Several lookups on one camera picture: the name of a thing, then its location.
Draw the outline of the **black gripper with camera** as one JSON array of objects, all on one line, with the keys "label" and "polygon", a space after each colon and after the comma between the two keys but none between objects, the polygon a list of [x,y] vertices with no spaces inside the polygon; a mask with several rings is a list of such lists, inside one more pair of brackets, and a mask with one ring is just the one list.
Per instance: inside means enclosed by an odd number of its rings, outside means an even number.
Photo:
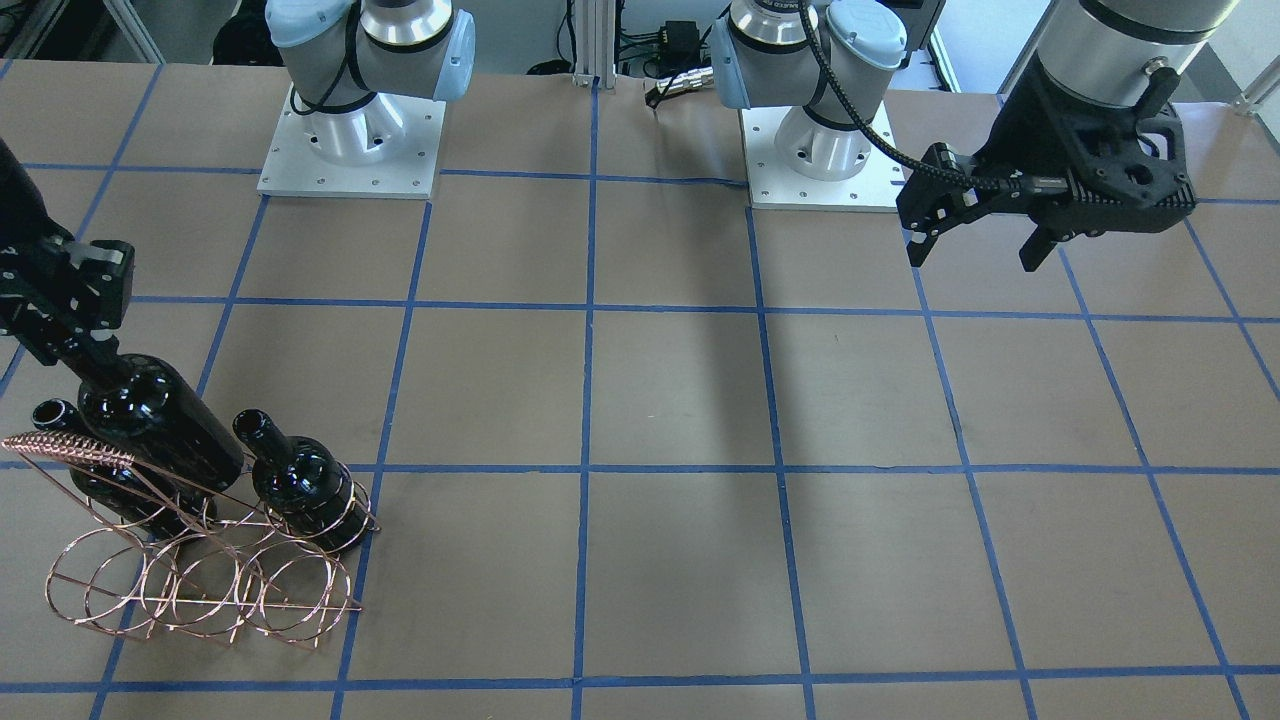
[{"label": "black gripper with camera", "polygon": [[1028,273],[1079,234],[1158,233],[1189,217],[1198,199],[1170,102],[1179,81],[1172,68],[1144,69],[1137,101],[1106,108],[1032,61],[982,149],[966,156],[932,143],[899,193],[910,266],[924,265],[942,233],[995,213],[1036,224],[1020,247]]}]

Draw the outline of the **black gripper over rack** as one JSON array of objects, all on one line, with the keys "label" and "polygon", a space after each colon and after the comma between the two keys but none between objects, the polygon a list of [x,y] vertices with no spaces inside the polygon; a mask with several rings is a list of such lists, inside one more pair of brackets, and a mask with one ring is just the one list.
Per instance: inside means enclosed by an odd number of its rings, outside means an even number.
[{"label": "black gripper over rack", "polygon": [[79,241],[55,222],[28,172],[1,146],[3,333],[44,365],[106,365],[128,309],[134,247]]}]

